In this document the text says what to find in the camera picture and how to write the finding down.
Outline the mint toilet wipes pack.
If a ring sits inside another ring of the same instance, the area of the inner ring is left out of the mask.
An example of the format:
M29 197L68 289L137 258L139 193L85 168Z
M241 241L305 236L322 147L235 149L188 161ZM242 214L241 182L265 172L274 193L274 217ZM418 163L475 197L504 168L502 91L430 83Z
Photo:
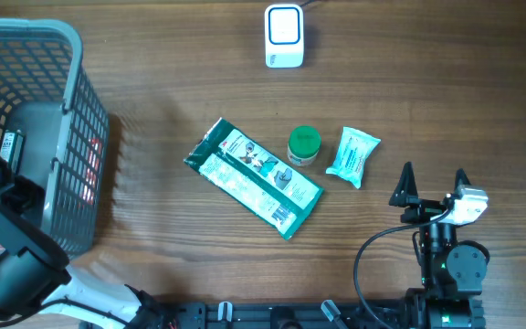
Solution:
M327 175L336 175L350 182L356 189L360 189L365 162L380 142L379 138L373 137L368 133L352 127L343 127L334 161L325 170L325 173Z

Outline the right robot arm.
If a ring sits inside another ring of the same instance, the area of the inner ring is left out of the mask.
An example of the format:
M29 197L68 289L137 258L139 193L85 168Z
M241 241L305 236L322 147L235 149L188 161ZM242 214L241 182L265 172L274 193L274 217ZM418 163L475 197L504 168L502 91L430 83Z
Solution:
M460 241L457 229L474 223L488 208L489 197L456 172L455 189L440 201L418 196L413 166L404 164L389 204L402 207L401 222L414 231L412 243L422 287L406 291L401 328L483 328L481 302L490 255L472 240Z

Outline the green lid jar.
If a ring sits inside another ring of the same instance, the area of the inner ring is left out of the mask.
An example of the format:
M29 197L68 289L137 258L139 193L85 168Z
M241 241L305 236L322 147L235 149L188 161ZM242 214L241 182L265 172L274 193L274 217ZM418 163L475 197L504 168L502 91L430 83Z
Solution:
M314 162L321 149L321 136L312 126L296 127L289 136L288 158L297 166L307 166Z

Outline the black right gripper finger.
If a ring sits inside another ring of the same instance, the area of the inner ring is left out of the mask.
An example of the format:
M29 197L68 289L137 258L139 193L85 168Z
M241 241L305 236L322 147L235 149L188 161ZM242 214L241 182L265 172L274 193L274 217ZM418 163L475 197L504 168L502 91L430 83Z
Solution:
M415 174L411 162L404 164L399 182L390 197L389 205L393 207L411 207L419 203Z
M466 175L463 168L459 168L456 171L455 177L455 189L454 193L457 195L463 195L465 190L471 187L468 176Z

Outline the red tissue pack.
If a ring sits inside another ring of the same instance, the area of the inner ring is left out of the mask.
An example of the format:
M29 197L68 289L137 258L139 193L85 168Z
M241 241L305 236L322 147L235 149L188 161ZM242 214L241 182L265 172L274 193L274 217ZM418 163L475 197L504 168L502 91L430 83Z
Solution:
M99 182L100 154L102 153L102 142L98 138L89 140L91 143L87 155L87 167L85 174L85 185L82 191L82 198L94 206Z

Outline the small black white box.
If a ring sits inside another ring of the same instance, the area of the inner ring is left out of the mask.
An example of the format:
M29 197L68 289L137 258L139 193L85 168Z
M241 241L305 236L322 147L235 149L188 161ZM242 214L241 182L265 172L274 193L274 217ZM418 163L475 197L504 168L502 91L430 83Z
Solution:
M0 157L14 174L18 173L25 136L21 131L6 131L0 148Z

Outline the green white wipes packet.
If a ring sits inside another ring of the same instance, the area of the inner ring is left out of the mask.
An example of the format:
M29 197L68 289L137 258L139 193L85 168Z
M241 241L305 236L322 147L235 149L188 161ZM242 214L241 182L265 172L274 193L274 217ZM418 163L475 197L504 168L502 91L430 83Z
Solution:
M184 163L275 228L285 240L308 218L323 188L220 118Z

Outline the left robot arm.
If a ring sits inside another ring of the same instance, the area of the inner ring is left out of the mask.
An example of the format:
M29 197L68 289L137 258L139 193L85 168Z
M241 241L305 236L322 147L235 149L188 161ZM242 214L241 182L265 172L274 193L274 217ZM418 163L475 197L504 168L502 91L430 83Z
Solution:
M0 190L16 178L0 157ZM167 312L147 292L73 268L64 250L0 200L0 328L60 314L83 328L164 328Z

